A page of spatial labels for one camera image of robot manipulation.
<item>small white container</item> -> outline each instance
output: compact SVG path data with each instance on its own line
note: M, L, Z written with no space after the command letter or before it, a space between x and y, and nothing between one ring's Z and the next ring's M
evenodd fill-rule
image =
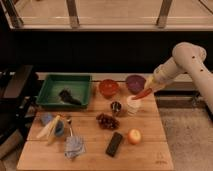
M126 99L127 113L129 115L135 115L141 107L141 100L132 100L132 97L134 97L134 95L128 96Z

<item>metal frame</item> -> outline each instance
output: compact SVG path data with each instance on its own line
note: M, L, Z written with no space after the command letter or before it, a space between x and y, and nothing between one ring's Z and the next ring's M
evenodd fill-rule
M2 0L7 13L10 17L12 26L14 28L22 28L24 25L23 20L19 17L18 12L15 9L14 3L11 0Z
M159 28L164 28L166 26L167 17L169 14L171 4L172 4L172 0L163 0L160 13L156 22L156 25Z
M67 2L67 8L68 8L69 17L70 17L70 25L72 28L78 28L79 19L78 19L75 0L66 0L66 2Z

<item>blue cloth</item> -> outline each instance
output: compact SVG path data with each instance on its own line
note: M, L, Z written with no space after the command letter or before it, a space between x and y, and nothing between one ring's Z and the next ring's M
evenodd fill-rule
M67 137L65 156L68 158L74 158L83 153L85 153L83 138L79 136Z

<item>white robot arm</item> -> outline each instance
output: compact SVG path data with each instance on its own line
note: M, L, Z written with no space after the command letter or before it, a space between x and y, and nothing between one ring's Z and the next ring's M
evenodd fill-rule
M173 48L172 57L154 70L153 75L147 79L144 90L133 99L163 89L176 76L187 72L213 113L213 75L203 64L205 58L204 48L187 42L177 44Z

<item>green tray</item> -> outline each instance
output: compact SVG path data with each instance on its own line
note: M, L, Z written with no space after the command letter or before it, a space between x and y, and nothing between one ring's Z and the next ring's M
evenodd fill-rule
M90 75L47 75L39 92L36 103L44 108L86 108L91 94ZM67 89L81 105L65 103L59 93Z

